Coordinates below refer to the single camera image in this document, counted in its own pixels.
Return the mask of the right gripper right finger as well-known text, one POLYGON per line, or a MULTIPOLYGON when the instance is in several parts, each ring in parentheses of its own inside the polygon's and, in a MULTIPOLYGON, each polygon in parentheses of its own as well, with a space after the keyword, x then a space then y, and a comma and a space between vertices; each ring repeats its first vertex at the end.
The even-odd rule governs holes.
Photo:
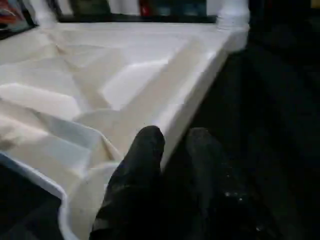
POLYGON ((275 240, 277 227, 260 193, 222 144, 202 127, 187 135, 199 207, 197 240, 275 240))

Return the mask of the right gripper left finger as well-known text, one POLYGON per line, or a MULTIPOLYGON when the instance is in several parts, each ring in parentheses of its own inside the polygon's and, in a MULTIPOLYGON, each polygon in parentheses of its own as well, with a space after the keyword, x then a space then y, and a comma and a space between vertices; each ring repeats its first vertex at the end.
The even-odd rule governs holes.
POLYGON ((108 182, 89 239, 158 238, 164 147, 165 138, 157 126, 146 126, 137 133, 108 182))

